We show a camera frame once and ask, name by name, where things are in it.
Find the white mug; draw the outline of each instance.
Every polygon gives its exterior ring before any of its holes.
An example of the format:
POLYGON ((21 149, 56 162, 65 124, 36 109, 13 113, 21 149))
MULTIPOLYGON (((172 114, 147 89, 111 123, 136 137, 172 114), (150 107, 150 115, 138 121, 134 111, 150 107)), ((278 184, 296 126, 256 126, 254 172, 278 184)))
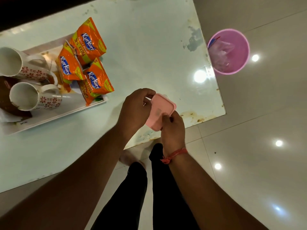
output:
POLYGON ((15 77, 33 81, 48 79, 48 69, 33 65, 30 62, 40 60, 45 63, 46 59, 41 55, 27 55, 10 47, 0 48, 0 76, 15 77))
POLYGON ((56 85, 35 85, 19 82, 10 90, 10 100, 19 110, 54 109, 59 107, 62 96, 56 85))

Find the black pants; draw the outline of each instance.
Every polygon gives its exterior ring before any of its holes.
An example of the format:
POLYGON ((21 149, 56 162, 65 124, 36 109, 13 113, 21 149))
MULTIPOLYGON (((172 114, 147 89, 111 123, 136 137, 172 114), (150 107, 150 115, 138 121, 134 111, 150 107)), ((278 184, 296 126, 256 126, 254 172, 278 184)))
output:
MULTIPOLYGON (((160 161, 162 149, 162 144, 157 143, 149 156, 153 171, 153 229, 199 229, 168 165, 160 161)), ((140 163, 134 162, 91 230, 138 229, 146 190, 146 170, 140 163)))

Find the pink bucket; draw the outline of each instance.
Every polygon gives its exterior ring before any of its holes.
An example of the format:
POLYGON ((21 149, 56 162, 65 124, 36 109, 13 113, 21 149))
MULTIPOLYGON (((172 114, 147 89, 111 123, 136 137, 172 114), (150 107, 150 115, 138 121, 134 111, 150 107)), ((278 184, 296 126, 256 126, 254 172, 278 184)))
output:
POLYGON ((220 37, 218 39, 220 41, 234 44, 235 48, 227 55, 229 59, 229 64, 231 64, 231 70, 228 73, 220 72, 215 68, 214 70, 217 73, 224 75, 230 75, 239 72, 246 65, 250 54, 248 40, 240 31, 234 29, 224 29, 213 35, 209 40, 207 46, 209 47, 211 40, 217 37, 220 37))

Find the tray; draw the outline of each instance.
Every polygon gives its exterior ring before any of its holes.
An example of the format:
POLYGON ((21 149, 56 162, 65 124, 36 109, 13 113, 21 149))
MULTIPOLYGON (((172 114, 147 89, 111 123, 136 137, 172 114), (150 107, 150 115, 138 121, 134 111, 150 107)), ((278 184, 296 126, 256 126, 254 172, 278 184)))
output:
POLYGON ((47 123, 51 120, 55 120, 66 115, 91 108, 108 101, 107 95, 102 95, 102 100, 93 101, 89 106, 86 106, 77 81, 73 82, 71 92, 68 93, 63 88, 61 78, 57 71, 55 59, 59 55, 65 40, 69 40, 71 37, 72 34, 23 51, 29 55, 41 54, 44 56, 47 61, 46 66, 50 68, 50 71, 56 75, 55 79, 58 80, 58 87, 60 89, 60 93, 62 94, 62 103, 56 109, 31 111, 33 117, 24 121, 0 123, 0 128, 5 135, 11 135, 20 131, 24 131, 40 124, 47 123))

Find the forearm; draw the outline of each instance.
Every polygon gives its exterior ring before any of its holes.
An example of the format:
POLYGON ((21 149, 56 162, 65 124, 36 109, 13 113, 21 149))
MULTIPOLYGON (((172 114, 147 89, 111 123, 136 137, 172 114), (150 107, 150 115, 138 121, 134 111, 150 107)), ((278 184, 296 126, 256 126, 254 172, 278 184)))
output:
POLYGON ((201 229, 267 229, 229 197, 189 154, 176 156, 169 167, 201 229))
POLYGON ((113 127, 86 153, 0 219, 0 229, 84 229, 129 136, 113 127))

